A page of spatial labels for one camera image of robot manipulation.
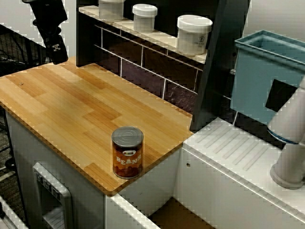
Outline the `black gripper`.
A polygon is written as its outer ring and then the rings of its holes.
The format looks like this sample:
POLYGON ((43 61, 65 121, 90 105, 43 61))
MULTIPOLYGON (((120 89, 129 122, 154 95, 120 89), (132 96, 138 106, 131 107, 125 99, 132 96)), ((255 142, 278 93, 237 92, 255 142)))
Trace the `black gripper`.
POLYGON ((39 28, 39 32, 53 64, 57 65, 66 62, 68 60, 68 55, 63 38, 60 36, 61 28, 56 27, 51 31, 45 31, 39 28))

